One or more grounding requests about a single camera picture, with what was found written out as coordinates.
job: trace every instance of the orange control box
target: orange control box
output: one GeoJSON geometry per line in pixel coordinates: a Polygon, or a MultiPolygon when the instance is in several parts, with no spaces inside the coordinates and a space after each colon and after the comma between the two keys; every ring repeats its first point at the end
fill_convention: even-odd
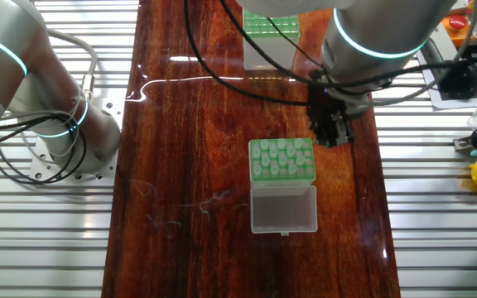
{"type": "Polygon", "coordinates": [[[454,43],[454,46],[456,48],[461,47],[463,41],[469,33],[470,26],[469,22],[467,21],[467,18],[460,15],[450,16],[445,17],[441,23],[448,32],[448,36],[454,43]]]}

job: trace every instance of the cable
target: cable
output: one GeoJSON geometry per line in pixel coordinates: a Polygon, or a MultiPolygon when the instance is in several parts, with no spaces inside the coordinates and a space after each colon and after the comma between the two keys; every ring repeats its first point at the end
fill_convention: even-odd
{"type": "MultiPolygon", "coordinates": [[[[275,28],[277,33],[279,33],[279,35],[282,36],[282,38],[284,38],[285,40],[290,42],[296,48],[296,50],[300,51],[310,62],[314,63],[315,65],[317,65],[319,67],[321,67],[323,70],[325,70],[325,72],[328,72],[327,69],[321,63],[318,63],[314,59],[312,59],[309,55],[307,55],[305,53],[305,51],[302,48],[300,48],[292,39],[290,39],[290,37],[286,36],[281,31],[281,29],[279,29],[277,24],[270,17],[267,17],[266,19],[272,24],[272,26],[275,28]]],[[[371,91],[364,91],[364,92],[361,92],[359,94],[366,94],[368,92],[380,91],[380,90],[385,90],[385,89],[390,89],[390,88],[416,88],[416,87],[417,88],[424,88],[425,86],[426,86],[425,84],[390,84],[387,87],[380,87],[378,89],[371,90],[371,91]]]]}
{"type": "Polygon", "coordinates": [[[226,14],[228,15],[229,20],[233,23],[234,27],[237,29],[237,31],[240,33],[240,35],[244,38],[245,41],[248,42],[248,44],[253,49],[255,49],[257,51],[257,53],[260,56],[262,56],[268,63],[270,63],[276,69],[280,70],[282,73],[284,73],[286,75],[289,75],[293,79],[296,79],[296,80],[298,80],[302,83],[305,83],[305,84],[312,84],[312,85],[326,87],[326,88],[349,88],[349,87],[357,87],[357,86],[364,85],[364,84],[369,84],[369,83],[375,83],[375,82],[378,82],[378,81],[383,80],[383,79],[391,79],[393,77],[408,74],[408,73],[411,73],[411,72],[414,72],[414,71],[421,71],[421,70],[423,70],[423,68],[425,66],[429,67],[430,69],[433,69],[433,68],[451,68],[451,67],[456,67],[457,66],[457,61],[455,63],[443,62],[443,63],[439,63],[439,64],[434,64],[434,65],[425,65],[425,66],[420,65],[420,66],[412,67],[412,68],[409,68],[409,69],[392,71],[390,73],[377,75],[373,78],[362,79],[362,80],[359,80],[359,81],[356,81],[356,82],[349,82],[349,83],[324,83],[324,82],[320,82],[320,81],[314,81],[314,80],[311,80],[311,79],[301,77],[300,75],[295,74],[295,73],[291,72],[290,70],[288,70],[288,69],[282,67],[281,65],[279,65],[268,54],[266,54],[266,52],[264,52],[264,50],[261,49],[260,46],[258,46],[257,43],[255,43],[255,41],[253,41],[253,39],[248,35],[248,33],[246,33],[246,31],[240,26],[239,21],[237,21],[237,19],[234,17],[233,13],[229,9],[225,0],[220,0],[220,4],[221,4],[222,8],[225,10],[226,14]]]}
{"type": "MultiPolygon", "coordinates": [[[[469,46],[469,43],[470,43],[470,38],[472,37],[472,34],[474,33],[475,24],[477,23],[477,1],[473,1],[473,3],[474,3],[474,8],[472,9],[472,19],[470,20],[469,32],[467,33],[467,36],[466,36],[465,40],[463,41],[463,44],[461,45],[461,48],[457,51],[457,54],[455,55],[454,59],[452,60],[453,63],[458,63],[460,61],[461,57],[466,52],[467,47],[469,46]]],[[[361,102],[361,101],[358,101],[358,100],[354,100],[351,97],[346,96],[345,94],[337,93],[337,95],[335,97],[337,99],[341,99],[341,100],[344,100],[346,102],[355,103],[355,104],[358,104],[358,105],[373,106],[373,107],[382,107],[382,106],[387,106],[387,105],[390,105],[390,104],[401,103],[403,101],[414,99],[415,97],[417,97],[417,96],[425,93],[426,91],[432,89],[434,86],[438,85],[443,79],[445,79],[445,77],[449,74],[450,71],[451,71],[450,69],[444,70],[443,73],[439,77],[435,78],[434,81],[429,83],[426,87],[420,89],[419,91],[417,91],[413,94],[405,96],[401,99],[383,100],[383,101],[371,103],[371,102],[361,102]]]]}
{"type": "MultiPolygon", "coordinates": [[[[250,93],[246,90],[243,90],[241,88],[238,88],[232,84],[229,84],[228,82],[224,81],[223,79],[221,79],[211,68],[209,68],[209,66],[204,62],[204,60],[202,59],[201,57],[201,54],[200,52],[198,51],[198,48],[196,47],[196,43],[194,41],[194,37],[192,35],[192,30],[190,29],[190,18],[189,18],[189,6],[188,6],[188,1],[187,0],[184,0],[184,17],[185,17],[185,28],[187,30],[187,37],[189,38],[189,43],[190,43],[190,47],[191,49],[193,50],[193,52],[195,53],[195,56],[196,58],[198,59],[198,62],[200,63],[200,65],[202,66],[202,68],[214,79],[216,80],[219,84],[222,84],[224,87],[228,88],[228,89],[231,89],[239,94],[242,94],[244,96],[249,96],[251,98],[254,98],[254,99],[259,99],[259,100],[262,100],[262,101],[265,101],[265,102],[269,102],[269,103],[280,103],[280,104],[286,104],[286,105],[293,105],[293,106],[306,106],[306,107],[309,107],[309,106],[315,106],[315,105],[320,105],[318,103],[305,103],[305,102],[301,102],[301,101],[289,101],[289,100],[282,100],[282,99],[275,99],[275,98],[272,98],[272,97],[268,97],[268,96],[262,96],[262,95],[259,95],[259,94],[253,94],[253,93],[250,93]]],[[[393,71],[391,73],[387,73],[387,74],[382,74],[381,76],[379,77],[375,77],[375,78],[371,78],[371,79],[365,79],[365,80],[361,80],[359,82],[353,82],[353,83],[345,83],[345,84],[327,84],[327,83],[320,83],[322,86],[330,86],[330,87],[354,87],[354,86],[358,86],[360,84],[368,84],[368,83],[373,83],[375,82],[377,79],[381,80],[381,79],[389,79],[389,78],[392,78],[392,77],[395,77],[395,76],[398,76],[398,75],[404,75],[404,74],[408,74],[408,73],[412,73],[412,72],[415,72],[415,71],[422,71],[422,70],[429,70],[429,69],[435,69],[435,68],[450,68],[450,67],[454,67],[456,66],[455,63],[452,63],[452,62],[446,62],[446,63],[440,63],[440,64],[436,64],[436,65],[419,65],[419,66],[416,66],[416,67],[412,67],[412,68],[408,68],[408,69],[404,69],[404,70],[397,70],[397,71],[393,71]]],[[[354,99],[350,99],[350,101],[353,101],[353,102],[357,102],[357,103],[360,103],[362,105],[368,105],[368,106],[373,106],[373,104],[371,103],[365,103],[365,102],[360,102],[360,101],[356,101],[354,99]]]]}
{"type": "Polygon", "coordinates": [[[0,157],[1,159],[13,170],[15,171],[19,176],[23,177],[23,178],[26,178],[28,179],[30,182],[34,182],[34,183],[37,183],[37,184],[45,184],[45,183],[50,183],[50,181],[53,181],[53,180],[56,180],[60,177],[60,175],[65,171],[65,169],[67,169],[67,167],[70,165],[71,163],[71,160],[73,159],[73,154],[71,154],[70,158],[68,159],[68,161],[65,163],[65,165],[56,173],[54,174],[51,178],[47,179],[47,180],[37,180],[37,179],[33,179],[31,177],[29,177],[28,175],[25,175],[23,174],[22,172],[20,172],[15,166],[12,165],[12,163],[10,163],[7,158],[5,157],[5,154],[3,153],[3,150],[0,146],[0,157]]]}
{"type": "Polygon", "coordinates": [[[283,100],[283,99],[275,99],[271,98],[268,96],[263,96],[260,94],[254,94],[251,92],[248,92],[246,90],[243,90],[239,87],[236,87],[226,81],[224,81],[222,78],[220,78],[209,66],[205,63],[205,61],[202,59],[202,56],[200,52],[198,51],[198,48],[196,47],[195,43],[195,38],[192,35],[192,30],[190,29],[190,18],[189,18],[189,0],[184,0],[183,2],[183,13],[185,17],[185,29],[187,30],[187,37],[189,38],[189,43],[190,43],[190,48],[192,51],[195,53],[196,58],[198,59],[198,62],[200,63],[201,67],[207,72],[215,81],[218,83],[222,84],[228,89],[233,90],[234,92],[238,94],[242,94],[244,96],[249,96],[253,99],[259,99],[265,102],[269,103],[280,103],[280,104],[286,104],[286,105],[292,105],[292,106],[300,106],[300,107],[308,107],[311,106],[309,103],[306,102],[299,102],[299,101],[291,101],[291,100],[283,100]]]}
{"type": "Polygon", "coordinates": [[[82,48],[88,51],[88,53],[91,55],[91,65],[89,66],[87,75],[92,75],[95,72],[95,69],[97,68],[97,63],[99,62],[99,57],[97,56],[97,52],[94,50],[92,46],[90,46],[87,42],[82,41],[80,38],[77,38],[77,37],[74,37],[69,34],[65,34],[53,29],[47,29],[47,33],[49,33],[49,35],[54,38],[58,38],[63,41],[70,42],[77,46],[82,46],[82,48]]]}
{"type": "Polygon", "coordinates": [[[34,150],[34,148],[31,145],[31,143],[29,143],[29,141],[27,140],[27,136],[25,136],[25,133],[22,132],[20,135],[22,137],[23,143],[25,144],[25,147],[27,149],[29,149],[29,151],[32,153],[32,155],[35,158],[37,158],[40,161],[43,161],[45,163],[51,164],[51,165],[59,165],[60,163],[62,163],[62,162],[56,162],[56,161],[47,161],[47,160],[41,158],[41,156],[39,156],[38,153],[36,153],[36,151],[34,150]]]}
{"type": "Polygon", "coordinates": [[[84,159],[86,157],[86,154],[87,154],[87,142],[85,140],[85,137],[83,134],[80,134],[81,136],[81,139],[82,139],[82,143],[83,143],[83,153],[82,153],[82,157],[80,158],[79,162],[76,164],[76,166],[67,174],[67,175],[64,175],[64,176],[60,176],[61,173],[69,166],[70,164],[70,161],[74,155],[74,148],[71,152],[71,155],[70,155],[70,159],[66,162],[65,166],[62,168],[62,170],[60,170],[58,173],[56,173],[55,178],[51,177],[50,179],[47,179],[47,180],[36,180],[36,179],[32,179],[31,177],[21,173],[18,169],[16,169],[15,167],[12,167],[12,165],[10,165],[10,163],[6,160],[6,157],[4,155],[2,155],[0,152],[0,156],[1,158],[11,167],[11,169],[13,169],[18,175],[24,177],[24,178],[27,178],[27,181],[23,181],[23,180],[19,180],[18,178],[16,177],[13,177],[12,175],[8,174],[1,166],[0,166],[0,171],[10,180],[13,180],[17,183],[20,183],[20,184],[25,184],[25,185],[43,185],[43,184],[52,184],[52,183],[56,183],[56,182],[60,182],[64,179],[67,179],[68,177],[70,177],[71,175],[73,175],[79,168],[80,166],[82,165],[82,163],[84,162],[84,159]]]}
{"type": "MultiPolygon", "coordinates": [[[[285,69],[284,67],[280,66],[276,61],[274,61],[272,58],[270,58],[255,43],[255,41],[253,41],[251,39],[251,37],[249,37],[248,34],[243,30],[243,28],[240,26],[239,22],[234,17],[231,10],[229,9],[228,5],[225,3],[225,0],[220,0],[220,4],[221,4],[222,8],[225,10],[226,14],[228,15],[229,20],[233,23],[233,25],[238,30],[238,32],[243,36],[244,40],[246,40],[248,42],[248,44],[251,45],[258,52],[258,54],[260,56],[262,56],[268,63],[273,65],[276,69],[280,70],[281,72],[285,73],[286,75],[289,75],[292,78],[297,79],[297,80],[299,80],[303,83],[314,84],[314,85],[319,84],[319,85],[321,85],[323,87],[326,87],[326,88],[348,88],[348,87],[355,87],[355,86],[358,86],[358,85],[361,85],[361,84],[369,84],[369,83],[377,82],[377,81],[380,81],[382,79],[391,79],[392,77],[400,75],[402,73],[402,71],[400,71],[400,73],[399,73],[399,71],[397,71],[397,72],[392,72],[392,73],[388,73],[388,74],[382,74],[382,75],[376,76],[374,78],[371,78],[370,81],[367,79],[367,80],[361,80],[359,82],[353,82],[353,83],[348,83],[348,84],[329,84],[329,83],[326,84],[326,83],[321,83],[321,82],[311,81],[311,80],[305,79],[305,78],[303,78],[303,77],[301,77],[297,74],[294,74],[291,71],[285,69]]],[[[463,43],[463,46],[461,47],[460,51],[458,51],[458,55],[456,56],[456,58],[454,58],[452,63],[449,63],[448,65],[446,65],[446,63],[439,64],[439,65],[441,65],[439,67],[441,67],[441,68],[451,68],[451,67],[457,66],[457,63],[459,62],[460,57],[463,55],[463,53],[466,50],[466,47],[469,45],[469,40],[470,40],[470,37],[472,36],[472,32],[473,32],[474,27],[475,27],[473,25],[476,22],[477,22],[477,2],[475,1],[474,9],[473,9],[473,19],[471,20],[471,24],[470,24],[471,26],[470,26],[469,34],[467,36],[468,39],[465,39],[465,41],[463,43]]],[[[408,96],[406,96],[402,99],[394,99],[394,100],[388,100],[388,101],[381,101],[381,102],[373,103],[373,102],[363,102],[361,100],[353,99],[346,94],[342,94],[340,92],[335,92],[335,90],[332,90],[331,92],[335,93],[335,98],[336,99],[340,99],[340,100],[343,100],[343,101],[348,102],[348,103],[354,103],[354,104],[358,104],[360,106],[372,106],[372,107],[373,106],[385,106],[385,105],[399,103],[399,102],[402,102],[402,101],[405,101],[405,100],[413,99],[416,96],[425,93],[427,90],[429,90],[434,85],[439,84],[446,77],[447,74],[448,74],[448,71],[444,71],[443,74],[441,75],[441,77],[436,79],[429,86],[425,87],[424,89],[421,89],[421,90],[417,91],[414,94],[410,94],[410,95],[408,95],[408,96]]]]}
{"type": "Polygon", "coordinates": [[[43,122],[45,122],[45,121],[47,121],[47,120],[50,120],[50,119],[49,119],[49,118],[47,118],[47,119],[42,119],[41,121],[38,121],[37,123],[32,123],[32,124],[26,125],[25,127],[22,127],[22,128],[20,128],[20,129],[16,130],[15,132],[6,135],[5,137],[0,138],[0,142],[4,142],[4,141],[6,141],[6,140],[8,140],[8,139],[10,139],[10,138],[12,138],[12,137],[15,137],[15,136],[18,135],[20,132],[25,132],[27,129],[30,129],[30,128],[32,128],[32,127],[35,127],[36,125],[38,125],[38,124],[40,124],[40,123],[43,123],[43,122]]]}
{"type": "Polygon", "coordinates": [[[325,67],[321,64],[321,63],[318,63],[316,62],[314,59],[312,59],[309,55],[307,55],[305,53],[305,51],[300,48],[293,40],[291,40],[288,36],[286,36],[284,33],[282,33],[281,29],[279,29],[279,27],[275,24],[275,22],[273,22],[273,20],[270,18],[270,17],[267,17],[266,18],[271,24],[272,26],[275,28],[275,30],[279,33],[280,36],[282,36],[282,38],[286,39],[288,42],[290,42],[293,46],[296,47],[296,49],[298,51],[300,51],[310,62],[314,63],[315,65],[318,65],[320,66],[322,69],[324,69],[325,67]]]}
{"type": "MultiPolygon", "coordinates": [[[[224,87],[226,87],[228,89],[231,89],[234,92],[237,92],[238,94],[242,94],[244,96],[248,96],[248,97],[251,97],[253,99],[259,99],[259,100],[269,102],[269,103],[280,103],[280,104],[291,105],[291,106],[300,106],[300,107],[310,107],[310,106],[320,105],[318,103],[307,103],[307,102],[302,102],[302,101],[275,99],[275,98],[268,97],[268,96],[263,96],[263,95],[260,95],[260,94],[254,94],[254,93],[248,92],[244,89],[241,89],[239,87],[234,86],[233,84],[230,84],[230,83],[224,81],[205,63],[205,61],[201,57],[200,52],[198,51],[198,48],[197,48],[196,43],[195,43],[195,38],[193,37],[192,30],[190,28],[188,0],[184,0],[184,18],[185,18],[185,28],[186,28],[186,31],[187,31],[187,37],[189,39],[190,48],[193,50],[193,52],[194,52],[196,58],[198,59],[198,62],[200,63],[200,66],[202,67],[202,69],[204,69],[205,72],[207,72],[219,84],[222,84],[224,87]]],[[[421,65],[421,66],[418,66],[418,67],[412,67],[411,69],[398,70],[398,71],[392,72],[390,74],[385,74],[385,75],[390,75],[390,76],[393,77],[393,76],[397,76],[397,75],[404,75],[404,74],[413,72],[415,70],[420,71],[420,70],[424,70],[424,69],[432,69],[432,68],[437,68],[437,67],[441,67],[441,68],[442,67],[450,67],[449,64],[451,64],[451,63],[448,63],[448,64],[445,63],[445,64],[439,64],[439,65],[421,65]]]]}

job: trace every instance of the pipette tip box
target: pipette tip box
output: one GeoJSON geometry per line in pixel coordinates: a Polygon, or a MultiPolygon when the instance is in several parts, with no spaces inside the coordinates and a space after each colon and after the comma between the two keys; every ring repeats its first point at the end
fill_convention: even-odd
{"type": "Polygon", "coordinates": [[[315,232],[314,152],[310,138],[252,140],[249,145],[253,233],[315,232]]]}

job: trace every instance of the black cable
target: black cable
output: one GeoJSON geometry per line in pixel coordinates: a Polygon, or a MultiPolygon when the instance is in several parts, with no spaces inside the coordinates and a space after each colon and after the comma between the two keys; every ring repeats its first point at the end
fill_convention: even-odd
{"type": "Polygon", "coordinates": [[[292,105],[292,106],[301,106],[301,107],[309,107],[311,106],[309,103],[305,102],[298,102],[298,101],[291,101],[291,100],[283,100],[283,99],[275,99],[271,98],[268,96],[263,96],[260,94],[254,94],[250,93],[246,90],[243,90],[239,87],[236,87],[233,84],[230,84],[226,81],[224,81],[222,78],[220,78],[202,59],[202,56],[200,52],[198,51],[198,48],[196,47],[195,43],[195,38],[192,35],[192,30],[190,29],[190,18],[189,18],[189,0],[184,0],[183,2],[183,12],[185,14],[185,28],[187,30],[187,37],[189,38],[189,43],[190,43],[190,48],[192,51],[195,53],[196,58],[198,59],[198,62],[200,63],[201,67],[207,72],[215,81],[218,83],[222,84],[228,89],[233,90],[234,92],[238,94],[242,94],[244,96],[249,96],[254,99],[260,99],[265,102],[269,103],[280,103],[280,104],[286,104],[286,105],[292,105]]]}
{"type": "Polygon", "coordinates": [[[0,156],[2,157],[3,161],[5,161],[10,167],[11,169],[13,169],[18,175],[21,175],[22,177],[25,177],[28,179],[28,181],[23,181],[23,180],[19,180],[18,178],[8,174],[1,166],[0,166],[0,171],[10,180],[13,180],[17,183],[20,183],[20,184],[25,184],[25,185],[44,185],[44,184],[52,184],[52,183],[56,183],[56,182],[60,182],[62,180],[65,180],[67,179],[68,177],[70,177],[71,175],[73,175],[79,168],[80,166],[82,166],[82,163],[84,162],[84,159],[86,157],[86,154],[87,154],[87,150],[88,150],[88,146],[87,146],[87,142],[85,140],[85,137],[84,135],[81,133],[80,136],[82,137],[82,143],[83,143],[83,153],[82,153],[82,157],[80,158],[79,162],[76,164],[76,166],[67,174],[67,175],[64,175],[64,176],[60,176],[61,173],[63,171],[65,171],[65,169],[67,169],[67,167],[69,166],[70,162],[71,162],[71,159],[73,158],[74,154],[75,154],[75,149],[72,148],[71,149],[71,153],[70,153],[70,159],[65,163],[65,166],[58,172],[56,173],[53,177],[51,177],[50,179],[47,179],[47,180],[35,180],[35,179],[32,179],[31,177],[29,176],[26,176],[25,174],[21,173],[18,169],[16,169],[15,167],[13,167],[7,160],[6,160],[6,157],[2,154],[2,152],[0,151],[0,156]]]}
{"type": "MultiPolygon", "coordinates": [[[[71,132],[70,135],[71,135],[71,139],[74,140],[75,136],[73,135],[73,132],[71,132]]],[[[8,167],[10,167],[13,171],[15,171],[19,176],[29,180],[30,182],[34,182],[35,184],[38,184],[38,185],[45,184],[45,183],[50,183],[50,181],[58,179],[58,177],[60,177],[60,175],[65,171],[65,169],[67,169],[69,167],[69,165],[71,163],[71,160],[73,159],[74,155],[75,155],[74,150],[71,150],[70,156],[69,156],[67,162],[61,168],[61,170],[58,173],[54,174],[51,178],[46,179],[46,180],[37,180],[37,179],[31,178],[29,175],[23,174],[15,166],[13,166],[12,163],[7,160],[7,157],[3,153],[3,150],[2,150],[1,145],[0,145],[0,157],[3,160],[3,162],[5,162],[8,165],[8,167]]]]}
{"type": "Polygon", "coordinates": [[[313,84],[317,86],[322,86],[325,88],[349,88],[349,87],[357,87],[360,85],[364,84],[370,84],[370,83],[375,83],[384,79],[391,79],[394,77],[397,77],[399,75],[405,75],[417,71],[422,71],[422,70],[431,70],[431,69],[436,69],[436,68],[454,68],[457,67],[458,63],[455,62],[442,62],[442,63],[437,63],[437,64],[432,64],[432,65],[419,65],[411,68],[407,68],[404,70],[396,70],[392,71],[386,74],[381,74],[374,76],[369,79],[361,79],[356,82],[349,82],[349,83],[324,83],[320,81],[314,81],[311,79],[304,78],[298,74],[295,74],[291,72],[290,70],[287,70],[286,68],[282,67],[279,65],[276,61],[274,61],[266,52],[264,52],[263,49],[261,49],[255,41],[244,31],[244,29],[240,26],[239,21],[234,17],[233,13],[229,9],[228,5],[226,4],[225,0],[220,0],[220,4],[222,8],[225,10],[226,14],[228,15],[229,20],[233,23],[234,27],[237,29],[237,31],[240,33],[240,35],[244,38],[244,40],[253,48],[257,51],[257,53],[262,56],[268,63],[273,65],[276,69],[280,70],[282,73],[285,75],[288,75],[292,77],[293,79],[296,79],[302,83],[305,84],[313,84]]]}
{"type": "Polygon", "coordinates": [[[46,121],[46,120],[52,120],[52,119],[54,119],[53,116],[39,117],[39,118],[35,118],[35,119],[32,119],[32,120],[23,121],[23,122],[20,122],[20,123],[2,125],[2,126],[0,126],[0,130],[16,128],[16,127],[23,127],[27,124],[37,123],[38,121],[41,121],[41,120],[46,121]]]}
{"type": "Polygon", "coordinates": [[[273,20],[270,18],[270,17],[267,17],[266,18],[271,24],[272,26],[275,28],[275,30],[279,33],[280,36],[282,36],[282,38],[286,39],[288,42],[290,42],[293,46],[296,47],[296,50],[300,51],[310,62],[314,63],[315,65],[318,65],[320,66],[322,69],[324,69],[325,67],[321,64],[321,63],[318,63],[316,62],[314,59],[312,59],[309,55],[307,55],[305,53],[305,51],[300,48],[293,40],[291,40],[288,36],[286,36],[284,33],[282,33],[281,29],[279,29],[279,27],[276,25],[275,22],[273,22],[273,20]]]}
{"type": "MultiPolygon", "coordinates": [[[[74,141],[75,140],[75,136],[76,136],[76,132],[73,132],[71,131],[71,125],[76,125],[76,121],[73,119],[73,123],[70,125],[67,120],[68,120],[68,117],[66,117],[65,115],[62,115],[62,116],[54,116],[54,118],[56,118],[57,120],[60,120],[62,122],[65,122],[65,126],[67,127],[68,131],[70,132],[69,135],[71,137],[71,141],[74,141]]],[[[3,153],[2,151],[2,148],[0,146],[0,157],[1,159],[13,170],[15,171],[18,175],[20,175],[21,177],[31,181],[31,182],[35,182],[37,184],[45,184],[45,183],[49,183],[50,181],[54,180],[54,179],[58,179],[58,177],[65,171],[65,169],[67,169],[71,163],[71,160],[73,159],[75,155],[75,150],[74,148],[71,149],[70,151],[70,156],[67,160],[67,162],[64,164],[64,166],[61,168],[61,170],[54,174],[51,178],[49,179],[46,179],[46,180],[36,180],[36,179],[32,179],[30,176],[28,175],[25,175],[23,174],[22,172],[20,172],[15,166],[12,165],[12,163],[10,163],[7,158],[5,157],[5,154],[3,153]]]]}
{"type": "Polygon", "coordinates": [[[27,126],[25,126],[25,127],[22,127],[22,128],[20,128],[20,129],[16,130],[15,132],[6,135],[5,137],[0,138],[0,142],[5,142],[5,141],[8,140],[9,138],[15,137],[15,136],[18,135],[19,133],[25,132],[27,129],[32,128],[32,127],[35,127],[36,125],[38,125],[38,124],[40,124],[40,123],[43,123],[43,122],[45,122],[45,121],[47,121],[47,120],[50,120],[50,119],[51,119],[51,118],[43,119],[43,120],[39,121],[38,123],[32,123],[32,124],[29,124],[29,125],[27,125],[27,126]]]}

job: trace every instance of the white cable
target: white cable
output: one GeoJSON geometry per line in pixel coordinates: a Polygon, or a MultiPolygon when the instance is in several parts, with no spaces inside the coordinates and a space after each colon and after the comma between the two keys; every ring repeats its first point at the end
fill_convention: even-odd
{"type": "Polygon", "coordinates": [[[97,63],[99,62],[99,57],[97,56],[97,52],[92,46],[90,46],[87,42],[82,41],[80,38],[56,30],[47,29],[47,33],[49,33],[49,35],[54,38],[70,42],[77,46],[81,46],[84,50],[86,50],[91,55],[91,65],[89,66],[87,75],[92,75],[95,72],[95,68],[97,68],[97,63]]]}
{"type": "MultiPolygon", "coordinates": [[[[469,33],[467,34],[465,41],[463,41],[463,45],[461,45],[461,48],[458,50],[457,55],[455,55],[454,59],[452,60],[453,62],[457,63],[461,59],[465,51],[467,50],[467,47],[469,46],[469,43],[470,43],[470,38],[472,37],[472,34],[474,32],[476,23],[477,23],[477,0],[474,0],[474,8],[472,9],[472,20],[470,20],[469,33]]],[[[413,94],[407,95],[401,99],[382,100],[378,102],[363,102],[358,99],[353,99],[348,95],[337,92],[334,89],[329,89],[329,92],[335,94],[336,99],[343,100],[347,103],[353,103],[359,106],[366,106],[366,107],[383,107],[390,104],[401,103],[403,101],[414,99],[415,97],[425,93],[426,91],[430,90],[435,85],[439,84],[448,75],[450,71],[451,71],[450,69],[443,71],[443,73],[440,76],[434,79],[434,81],[429,83],[426,87],[420,89],[419,91],[413,94]]]]}
{"type": "Polygon", "coordinates": [[[58,164],[60,164],[60,163],[63,163],[63,161],[61,161],[61,162],[47,161],[47,160],[41,158],[41,156],[39,156],[38,153],[36,153],[36,152],[34,151],[34,148],[32,148],[32,145],[31,145],[31,143],[29,143],[29,141],[27,140],[27,136],[25,136],[25,133],[22,132],[22,133],[21,133],[21,136],[22,136],[23,143],[25,144],[25,146],[27,147],[27,149],[29,149],[29,151],[32,153],[32,155],[33,155],[34,157],[36,157],[38,160],[43,161],[43,162],[48,163],[48,164],[52,164],[52,165],[58,165],[58,164]]]}

